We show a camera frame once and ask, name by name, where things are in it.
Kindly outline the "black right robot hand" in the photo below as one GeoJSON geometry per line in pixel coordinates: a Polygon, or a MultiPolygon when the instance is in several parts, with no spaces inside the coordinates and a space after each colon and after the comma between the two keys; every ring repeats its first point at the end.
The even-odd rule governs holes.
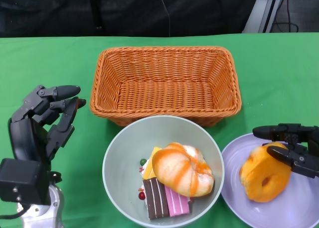
{"type": "Polygon", "coordinates": [[[284,147],[267,144],[267,152],[276,160],[291,167],[291,171],[303,176],[319,176],[319,127],[298,123],[280,123],[255,127],[257,138],[282,142],[284,147]]]}

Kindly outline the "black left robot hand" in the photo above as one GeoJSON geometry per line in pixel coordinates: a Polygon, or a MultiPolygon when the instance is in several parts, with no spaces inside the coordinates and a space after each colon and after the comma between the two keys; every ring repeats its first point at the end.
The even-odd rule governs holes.
{"type": "Polygon", "coordinates": [[[37,161],[51,170],[51,161],[74,131],[77,110],[86,105],[78,97],[81,88],[65,85],[37,86],[8,122],[15,159],[37,161]]]}

